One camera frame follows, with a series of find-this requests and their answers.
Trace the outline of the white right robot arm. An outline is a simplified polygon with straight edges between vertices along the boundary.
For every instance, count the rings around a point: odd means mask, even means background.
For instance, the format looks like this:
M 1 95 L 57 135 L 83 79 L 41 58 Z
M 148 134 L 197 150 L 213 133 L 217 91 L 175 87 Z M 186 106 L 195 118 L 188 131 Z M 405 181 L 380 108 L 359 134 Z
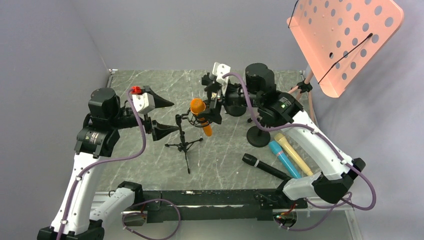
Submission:
M 231 83 L 233 72 L 216 62 L 211 72 L 201 78 L 208 106 L 199 116 L 209 122 L 222 122 L 221 109 L 232 107 L 258 114 L 255 126 L 263 132 L 281 131 L 293 139 L 315 161 L 319 173 L 290 177 L 276 193 L 276 202 L 288 208 L 295 200 L 319 197 L 330 204 L 345 199 L 357 177 L 362 176 L 365 162 L 352 158 L 336 147 L 314 124 L 303 106 L 288 92 L 277 89 L 275 74 L 263 63 L 252 63 L 245 76 Z

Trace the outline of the cream yellow microphone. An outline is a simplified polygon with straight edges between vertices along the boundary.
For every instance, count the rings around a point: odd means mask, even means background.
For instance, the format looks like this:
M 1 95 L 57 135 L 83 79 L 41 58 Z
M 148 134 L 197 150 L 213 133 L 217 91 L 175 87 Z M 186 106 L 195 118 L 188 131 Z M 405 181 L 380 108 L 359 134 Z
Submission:
M 314 174 L 310 167 L 295 151 L 295 149 L 292 147 L 292 145 L 288 142 L 287 138 L 282 133 L 277 133 L 274 136 L 274 140 L 282 147 L 282 149 L 291 157 L 291 159 L 307 176 L 312 176 Z

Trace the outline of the blue microphone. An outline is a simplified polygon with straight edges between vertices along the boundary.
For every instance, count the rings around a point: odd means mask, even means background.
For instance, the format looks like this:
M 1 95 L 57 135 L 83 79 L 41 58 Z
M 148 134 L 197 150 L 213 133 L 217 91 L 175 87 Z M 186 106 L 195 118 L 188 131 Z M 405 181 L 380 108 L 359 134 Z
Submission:
M 287 169 L 291 177 L 295 179 L 300 179 L 302 177 L 300 173 L 298 172 L 298 170 L 291 163 L 289 158 L 285 155 L 282 147 L 275 140 L 269 142 L 268 147 L 270 148 L 272 153 L 279 159 L 279 161 L 283 164 L 283 166 Z

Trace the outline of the black shock-mount round stand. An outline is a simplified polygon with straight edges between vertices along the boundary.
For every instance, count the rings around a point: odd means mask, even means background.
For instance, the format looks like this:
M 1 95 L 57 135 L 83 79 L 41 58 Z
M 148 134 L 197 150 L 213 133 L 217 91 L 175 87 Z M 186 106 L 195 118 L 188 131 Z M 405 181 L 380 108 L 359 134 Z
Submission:
M 225 109 L 225 112 L 232 117 L 241 117 L 247 111 L 246 106 L 237 106 L 237 105 L 225 105 L 224 109 Z

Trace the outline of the black round-base clip stand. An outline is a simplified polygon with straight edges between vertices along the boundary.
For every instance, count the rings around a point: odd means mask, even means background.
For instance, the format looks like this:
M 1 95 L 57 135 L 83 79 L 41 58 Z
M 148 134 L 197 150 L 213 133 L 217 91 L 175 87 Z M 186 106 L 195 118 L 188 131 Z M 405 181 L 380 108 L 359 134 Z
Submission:
M 256 148 L 263 148 L 271 141 L 271 134 L 259 129 L 256 125 L 250 127 L 246 133 L 246 139 L 250 145 Z

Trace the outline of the black round-base tall stand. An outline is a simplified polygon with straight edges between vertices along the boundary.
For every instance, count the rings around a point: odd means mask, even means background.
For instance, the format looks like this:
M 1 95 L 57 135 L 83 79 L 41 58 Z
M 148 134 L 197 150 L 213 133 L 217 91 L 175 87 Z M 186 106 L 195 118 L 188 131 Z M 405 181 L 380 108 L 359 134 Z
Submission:
M 217 77 L 210 72 L 201 78 L 201 85 L 204 86 L 204 91 L 209 101 L 212 99 L 213 93 L 217 94 L 222 88 L 222 85 L 217 82 Z

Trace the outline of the black microphone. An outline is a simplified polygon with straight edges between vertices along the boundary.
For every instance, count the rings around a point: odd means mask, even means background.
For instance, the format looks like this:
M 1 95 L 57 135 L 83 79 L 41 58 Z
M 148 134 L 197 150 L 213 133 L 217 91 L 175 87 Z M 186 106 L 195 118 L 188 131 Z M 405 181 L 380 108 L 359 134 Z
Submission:
M 265 162 L 259 160 L 251 154 L 245 153 L 242 157 L 242 161 L 248 164 L 249 166 L 258 168 L 280 180 L 288 181 L 291 179 L 291 177 L 289 177 L 286 173 L 274 168 L 273 166 L 266 164 Z

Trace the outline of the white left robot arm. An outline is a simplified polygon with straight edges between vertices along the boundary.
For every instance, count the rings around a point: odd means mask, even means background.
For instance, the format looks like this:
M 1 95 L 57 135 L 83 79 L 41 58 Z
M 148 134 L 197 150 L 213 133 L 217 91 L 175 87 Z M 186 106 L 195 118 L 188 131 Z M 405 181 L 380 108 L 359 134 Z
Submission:
M 149 86 L 133 86 L 127 100 L 110 87 L 92 92 L 89 113 L 76 137 L 74 160 L 61 206 L 51 224 L 39 230 L 39 240 L 101 240 L 106 227 L 124 210 L 137 210 L 147 203 L 142 185 L 124 181 L 99 207 L 93 200 L 101 174 L 107 163 L 114 162 L 112 153 L 119 131 L 137 127 L 142 146 L 150 134 L 158 141 L 177 130 L 176 126 L 160 124 L 149 117 L 149 112 L 173 106 L 157 95 Z

